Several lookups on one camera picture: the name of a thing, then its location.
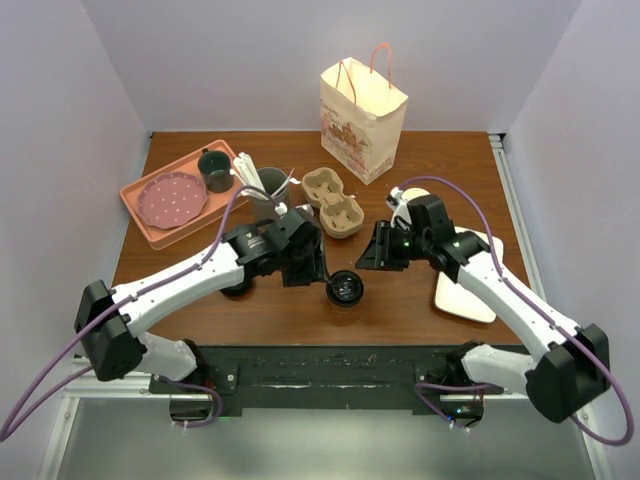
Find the brown paper coffee cup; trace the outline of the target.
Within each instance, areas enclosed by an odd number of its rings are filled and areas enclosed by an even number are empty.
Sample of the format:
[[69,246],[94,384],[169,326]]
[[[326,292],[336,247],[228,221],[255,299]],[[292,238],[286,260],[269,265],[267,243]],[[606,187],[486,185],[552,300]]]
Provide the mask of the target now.
[[423,188],[411,187],[411,188],[408,188],[408,189],[403,191],[403,193],[401,195],[401,198],[404,201],[409,202],[409,201],[411,201],[413,199],[416,199],[416,198],[419,198],[419,197],[422,197],[422,196],[427,196],[429,194],[430,194],[430,192],[425,190],[425,189],[423,189]]

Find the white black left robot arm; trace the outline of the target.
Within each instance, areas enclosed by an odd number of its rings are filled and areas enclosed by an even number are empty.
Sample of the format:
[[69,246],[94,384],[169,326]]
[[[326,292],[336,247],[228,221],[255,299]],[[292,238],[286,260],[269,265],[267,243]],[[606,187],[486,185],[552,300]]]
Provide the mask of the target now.
[[113,288],[103,281],[87,285],[74,328],[98,380],[137,371],[196,392],[207,380],[196,344],[153,335],[150,328],[204,296],[275,272],[286,287],[329,279],[322,229],[302,207],[277,220],[238,226],[209,249],[142,280]]

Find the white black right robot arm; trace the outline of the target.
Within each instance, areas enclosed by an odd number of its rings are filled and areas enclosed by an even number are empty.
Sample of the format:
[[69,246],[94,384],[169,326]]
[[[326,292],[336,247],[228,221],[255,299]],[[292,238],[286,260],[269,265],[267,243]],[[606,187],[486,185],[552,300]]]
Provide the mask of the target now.
[[425,260],[487,305],[521,340],[528,353],[510,357],[476,346],[445,369],[448,386],[469,392],[490,383],[525,394],[546,419],[561,423],[605,393],[611,382],[609,339],[596,325],[579,326],[552,309],[492,257],[477,233],[380,220],[357,260],[359,269],[402,271]]

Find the black plastic cup lid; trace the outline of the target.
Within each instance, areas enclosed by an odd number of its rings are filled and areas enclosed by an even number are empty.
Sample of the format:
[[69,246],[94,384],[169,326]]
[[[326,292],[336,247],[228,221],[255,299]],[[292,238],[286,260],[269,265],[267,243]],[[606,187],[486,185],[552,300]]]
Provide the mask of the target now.
[[333,273],[325,288],[328,299],[336,306],[350,308],[357,305],[364,295],[364,282],[351,270]]

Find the cream paper takeout bag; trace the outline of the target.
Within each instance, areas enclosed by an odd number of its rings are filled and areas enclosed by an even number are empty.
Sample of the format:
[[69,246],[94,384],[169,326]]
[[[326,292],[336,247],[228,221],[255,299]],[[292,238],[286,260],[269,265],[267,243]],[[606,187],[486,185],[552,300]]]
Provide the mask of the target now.
[[367,64],[345,58],[320,75],[321,145],[369,185],[394,165],[407,105],[388,43]]

